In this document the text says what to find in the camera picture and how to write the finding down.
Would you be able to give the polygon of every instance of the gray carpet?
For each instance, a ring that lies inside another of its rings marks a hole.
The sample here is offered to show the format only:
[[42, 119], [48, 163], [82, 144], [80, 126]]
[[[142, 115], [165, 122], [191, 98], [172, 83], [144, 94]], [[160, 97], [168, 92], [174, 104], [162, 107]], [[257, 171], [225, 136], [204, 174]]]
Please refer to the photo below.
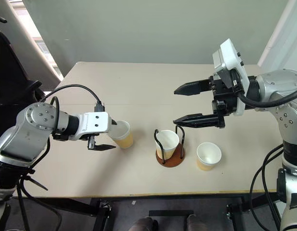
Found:
[[[78, 201], [89, 203], [90, 199], [77, 199]], [[136, 200], [114, 202], [113, 210], [115, 214], [115, 223], [113, 231], [128, 231], [139, 218], [148, 216], [149, 210], [164, 209], [182, 209], [193, 210], [195, 214], [207, 224], [210, 231], [233, 231], [232, 222], [227, 219], [226, 205], [235, 203], [236, 199], [179, 199], [179, 200]], [[6, 230], [23, 230], [18, 201], [10, 201], [12, 212], [9, 217]], [[29, 224], [32, 231], [51, 231], [56, 223], [56, 216], [47, 209], [25, 199], [26, 210], [29, 218]], [[60, 211], [63, 216], [61, 231], [91, 231], [95, 218], [74, 214], [66, 211]], [[256, 209], [256, 213], [271, 231], [276, 230], [274, 222], [269, 212], [269, 208], [262, 207]], [[182, 231], [182, 217], [153, 217], [158, 220], [160, 231]], [[243, 221], [246, 231], [258, 231], [260, 227], [254, 221], [251, 213], [244, 213]]]

